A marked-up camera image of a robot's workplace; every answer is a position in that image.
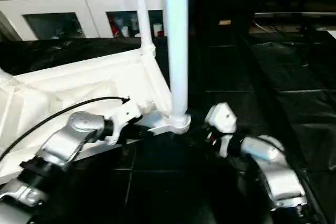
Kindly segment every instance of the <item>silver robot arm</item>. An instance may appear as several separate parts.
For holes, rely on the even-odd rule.
[[[133,101],[118,107],[107,119],[88,112],[73,113],[34,158],[21,163],[20,175],[0,190],[0,223],[34,224],[32,215],[24,209],[46,202],[48,193],[59,184],[83,146],[97,140],[114,145],[123,127],[140,117],[141,112]]]
[[[221,135],[219,154],[227,157],[239,151],[240,155],[249,155],[255,161],[260,168],[261,181],[270,199],[271,210],[307,204],[306,193],[297,174],[286,161],[282,144],[265,135],[236,137],[236,120],[226,103],[210,109],[205,121]]]

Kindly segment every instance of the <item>white cabinet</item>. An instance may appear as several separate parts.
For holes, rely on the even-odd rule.
[[[98,37],[85,0],[6,0],[0,11],[22,40]]]
[[[161,27],[165,0],[147,0],[150,22]],[[136,0],[0,0],[0,12],[22,40],[129,36],[137,33]]]
[[[118,30],[126,27],[130,37],[139,31],[136,24],[137,0],[86,0],[99,37],[113,38],[112,26]],[[164,0],[146,0],[149,18],[153,30],[154,24],[161,24],[164,31],[165,8]]]

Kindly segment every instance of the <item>white pole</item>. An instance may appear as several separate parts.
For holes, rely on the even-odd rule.
[[[141,48],[143,53],[152,52],[154,44],[152,41],[146,0],[136,0],[136,2],[138,4],[138,21],[141,34]]]
[[[190,123],[188,107],[188,0],[166,0],[172,119]]]

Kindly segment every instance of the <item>cabinet door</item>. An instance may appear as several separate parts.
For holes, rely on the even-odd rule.
[[[7,0],[0,11],[22,40],[98,37],[85,0]]]
[[[86,0],[99,37],[139,36],[137,0]],[[146,0],[153,36],[163,36],[165,0]]]

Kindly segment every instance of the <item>white plastic frame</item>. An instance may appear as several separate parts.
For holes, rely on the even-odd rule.
[[[158,132],[173,131],[183,133],[188,129],[190,117],[184,115],[187,106],[187,34],[179,42],[179,54],[172,50],[175,46],[170,42],[170,72],[181,78],[181,83],[175,83],[171,76],[174,92],[174,106],[177,99],[183,106],[172,109],[172,94],[155,61],[155,46],[152,42],[148,11],[145,0],[137,0],[138,20],[141,33],[141,48],[120,54],[75,62],[63,66],[40,71],[10,76],[0,71],[0,99],[4,101],[0,106],[0,148],[6,148],[15,138],[28,128],[49,116],[52,110],[60,110],[81,100],[98,96],[114,95],[130,97],[140,107],[143,114],[149,113],[145,119],[147,125],[158,127]],[[182,22],[187,22],[186,8],[182,12],[170,12],[168,17],[169,36],[172,37],[173,24],[178,15],[182,14]],[[187,33],[187,25],[182,25],[178,33]],[[176,65],[176,58],[181,60]],[[118,102],[86,105],[78,110],[86,110],[96,114],[111,113]],[[160,115],[160,119],[153,119],[151,115]],[[0,184],[8,182],[21,171],[20,162],[34,156],[41,144],[53,132],[65,125],[68,114],[47,123],[36,130],[18,144],[0,164]],[[87,144],[78,159],[95,155],[115,146],[107,146],[98,142]]]

